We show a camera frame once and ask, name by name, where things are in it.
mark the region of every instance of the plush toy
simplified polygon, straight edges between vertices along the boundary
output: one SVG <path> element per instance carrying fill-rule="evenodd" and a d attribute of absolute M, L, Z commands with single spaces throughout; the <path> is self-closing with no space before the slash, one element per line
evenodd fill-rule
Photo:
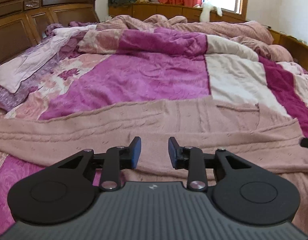
<path fill-rule="evenodd" d="M 215 6 L 211 0 L 203 2 L 201 6 L 199 4 L 194 6 L 194 8 L 199 8 L 199 7 L 203 8 L 201 16 L 199 17 L 199 21 L 201 23 L 210 22 L 210 12 L 211 11 L 216 11 L 217 15 L 220 17 L 222 17 L 223 15 L 222 9 L 220 7 Z"/>

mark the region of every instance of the knitted pink throw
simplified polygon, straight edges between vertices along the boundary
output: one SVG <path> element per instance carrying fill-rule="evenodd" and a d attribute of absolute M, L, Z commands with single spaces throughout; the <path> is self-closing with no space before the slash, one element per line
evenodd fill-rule
<path fill-rule="evenodd" d="M 187 171 L 173 170 L 169 161 L 170 136 L 205 153 L 225 146 L 298 187 L 302 202 L 294 223 L 308 233 L 308 150 L 298 145 L 299 123 L 265 106 L 215 104 L 206 97 L 119 103 L 48 121 L 0 120 L 0 151 L 41 165 L 85 148 L 102 153 L 128 145 L 134 136 L 142 138 L 142 152 L 137 169 L 123 171 L 127 180 L 185 181 Z M 214 180 L 212 171 L 207 175 Z"/>

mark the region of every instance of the bed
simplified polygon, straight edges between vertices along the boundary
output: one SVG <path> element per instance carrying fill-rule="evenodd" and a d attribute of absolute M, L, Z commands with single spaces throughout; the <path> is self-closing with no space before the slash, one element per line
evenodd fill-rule
<path fill-rule="evenodd" d="M 122 15 L 98 23 L 94 1 L 0 0 L 0 234 L 14 222 L 6 201 L 14 183 L 80 149 L 127 144 L 140 131 L 139 166 L 123 180 L 185 180 L 163 143 L 161 155 L 150 156 L 153 138 L 175 135 L 205 152 L 222 144 L 297 186 L 294 224 L 308 233 L 308 149 L 298 145 L 308 138 L 308 73 L 292 62 L 297 53 L 273 45 L 257 22 Z M 71 123 L 99 113 L 98 128 L 83 129 L 90 134 Z"/>

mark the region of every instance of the wooden bed frame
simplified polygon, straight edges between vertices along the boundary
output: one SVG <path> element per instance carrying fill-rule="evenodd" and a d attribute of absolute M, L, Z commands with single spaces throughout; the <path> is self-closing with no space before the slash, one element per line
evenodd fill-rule
<path fill-rule="evenodd" d="M 0 0 L 0 64 L 44 38 L 52 23 L 99 22 L 95 0 Z"/>
<path fill-rule="evenodd" d="M 273 44 L 278 44 L 286 48 L 296 62 L 308 71 L 308 46 L 298 41 L 292 36 L 278 33 L 272 29 L 269 30 L 274 41 Z"/>

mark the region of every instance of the drawer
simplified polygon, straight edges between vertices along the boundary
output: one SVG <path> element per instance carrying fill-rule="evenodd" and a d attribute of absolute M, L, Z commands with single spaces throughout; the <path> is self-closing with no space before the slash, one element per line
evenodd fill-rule
<path fill-rule="evenodd" d="M 110 16 L 118 16 L 118 15 L 129 15 L 132 16 L 132 5 L 130 6 L 120 6 L 120 7 L 109 7 L 109 15 Z"/>
<path fill-rule="evenodd" d="M 51 6 L 68 3 L 89 3 L 93 4 L 94 0 L 42 0 L 42 6 Z"/>
<path fill-rule="evenodd" d="M 182 7 L 158 5 L 157 14 L 164 15 L 167 19 L 171 19 L 175 16 L 182 15 Z"/>
<path fill-rule="evenodd" d="M 202 9 L 195 8 L 183 8 L 183 16 L 185 16 L 189 22 L 199 22 Z"/>
<path fill-rule="evenodd" d="M 133 17 L 141 21 L 146 20 L 148 17 L 155 15 L 157 5 L 133 5 Z"/>
<path fill-rule="evenodd" d="M 0 17 L 6 14 L 21 12 L 23 10 L 23 2 L 16 2 L 0 6 Z"/>

